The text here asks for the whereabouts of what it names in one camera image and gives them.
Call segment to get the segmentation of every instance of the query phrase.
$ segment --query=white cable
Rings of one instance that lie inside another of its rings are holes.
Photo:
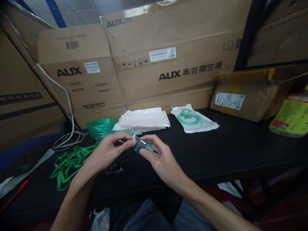
[[[49,78],[53,83],[55,83],[56,85],[58,85],[59,87],[61,87],[61,88],[65,91],[66,96],[67,96],[68,106],[69,106],[69,108],[70,108],[70,113],[71,113],[71,118],[72,118],[72,125],[73,125],[73,126],[72,126],[72,131],[71,131],[70,133],[67,133],[66,135],[62,136],[60,139],[58,139],[58,140],[54,143],[54,145],[55,145],[58,141],[62,141],[62,143],[52,148],[54,151],[63,151],[63,150],[65,150],[65,149],[68,149],[69,147],[71,147],[71,146],[73,146],[73,145],[75,145],[75,144],[80,143],[81,141],[83,141],[83,139],[84,139],[84,134],[83,134],[82,132],[79,132],[79,131],[74,131],[74,114],[73,114],[73,110],[72,110],[70,95],[68,94],[67,90],[66,90],[64,87],[62,87],[60,84],[58,84],[56,81],[54,81],[54,80],[44,71],[44,69],[43,69],[39,64],[36,64],[36,65],[39,67],[39,69],[41,69],[41,71],[44,73],[44,75],[46,75],[47,78]],[[72,138],[72,136],[73,136],[74,133],[79,134],[79,137],[78,137],[77,141],[74,142],[74,143],[70,143],[70,144],[64,145],[66,142],[68,142],[68,141]]]

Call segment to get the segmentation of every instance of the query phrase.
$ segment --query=blue cloth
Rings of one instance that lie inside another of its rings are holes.
[[[187,201],[183,200],[171,226],[151,199],[147,199],[130,218],[123,231],[214,231],[210,223]]]

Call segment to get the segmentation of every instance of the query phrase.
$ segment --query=left hand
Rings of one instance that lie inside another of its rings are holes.
[[[88,157],[82,168],[87,168],[92,175],[106,169],[122,152],[136,144],[136,141],[132,138],[133,137],[130,134],[125,132],[106,136],[94,152]],[[114,144],[122,139],[128,141],[119,147],[115,147]]]

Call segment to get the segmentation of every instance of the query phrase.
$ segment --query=hand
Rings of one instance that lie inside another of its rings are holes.
[[[149,141],[157,154],[154,156],[145,149],[140,149],[140,154],[151,163],[160,179],[178,193],[180,187],[189,178],[175,160],[169,146],[161,141],[157,135],[145,135],[141,139]]]
[[[83,167],[86,167],[94,175],[106,169],[122,152],[136,144],[136,141],[132,138],[130,134],[125,132],[106,136],[88,157]],[[114,146],[118,140],[123,139],[128,141],[119,147]]]

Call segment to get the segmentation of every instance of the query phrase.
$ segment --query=right hand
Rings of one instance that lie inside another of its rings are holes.
[[[145,135],[141,139],[149,141],[156,153],[154,156],[151,152],[140,149],[140,154],[151,163],[160,179],[178,193],[188,177],[175,160],[169,146],[157,135]]]

